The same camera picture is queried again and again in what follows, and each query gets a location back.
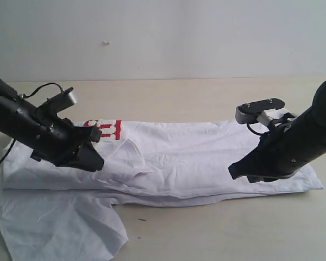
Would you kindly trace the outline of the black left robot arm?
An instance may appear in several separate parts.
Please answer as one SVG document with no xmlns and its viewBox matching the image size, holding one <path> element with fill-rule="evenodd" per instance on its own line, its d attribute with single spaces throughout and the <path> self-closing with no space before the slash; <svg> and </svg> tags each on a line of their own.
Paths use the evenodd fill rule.
<svg viewBox="0 0 326 261">
<path fill-rule="evenodd" d="M 72 167 L 89 172 L 103 168 L 104 159 L 93 143 L 102 132 L 95 126 L 78 127 L 58 113 L 75 105 L 73 88 L 36 107 L 0 79 L 0 132 L 30 147 L 31 158 L 45 160 L 57 167 Z"/>
</svg>

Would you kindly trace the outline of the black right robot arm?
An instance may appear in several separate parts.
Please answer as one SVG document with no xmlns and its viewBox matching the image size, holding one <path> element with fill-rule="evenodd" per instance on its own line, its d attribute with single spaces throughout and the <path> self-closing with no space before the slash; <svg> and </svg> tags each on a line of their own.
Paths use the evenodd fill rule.
<svg viewBox="0 0 326 261">
<path fill-rule="evenodd" d="M 288 179 L 296 172 L 326 153 L 326 81 L 317 89 L 312 104 L 299 116 L 283 112 L 278 118 L 269 111 L 278 112 L 285 103 L 269 98 L 237 106 L 235 119 L 247 128 L 255 123 L 267 127 L 259 133 L 255 149 L 241 160 L 232 163 L 228 171 L 232 179 L 247 177 L 251 183 Z"/>
</svg>

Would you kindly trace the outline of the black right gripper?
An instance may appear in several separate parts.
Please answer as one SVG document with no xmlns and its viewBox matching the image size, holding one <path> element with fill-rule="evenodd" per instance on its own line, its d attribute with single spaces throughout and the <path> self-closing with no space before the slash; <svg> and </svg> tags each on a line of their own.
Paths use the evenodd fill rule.
<svg viewBox="0 0 326 261">
<path fill-rule="evenodd" d="M 268 131 L 260 135 L 259 144 L 252 151 L 254 155 L 247 155 L 228 167 L 232 179 L 246 176 L 251 182 L 274 182 L 291 178 L 296 170 L 292 170 L 292 162 L 285 158 L 280 146 L 293 123 L 293 119 L 270 120 Z"/>
</svg>

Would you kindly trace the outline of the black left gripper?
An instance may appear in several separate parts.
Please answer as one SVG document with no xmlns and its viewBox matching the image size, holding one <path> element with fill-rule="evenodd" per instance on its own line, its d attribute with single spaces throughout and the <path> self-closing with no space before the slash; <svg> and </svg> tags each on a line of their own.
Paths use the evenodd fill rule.
<svg viewBox="0 0 326 261">
<path fill-rule="evenodd" d="M 36 125 L 32 159 L 88 172 L 103 169 L 102 156 L 91 143 L 85 143 L 100 141 L 102 132 L 96 126 L 75 126 L 69 119 L 61 119 L 40 108 L 35 108 L 29 115 Z"/>
</svg>

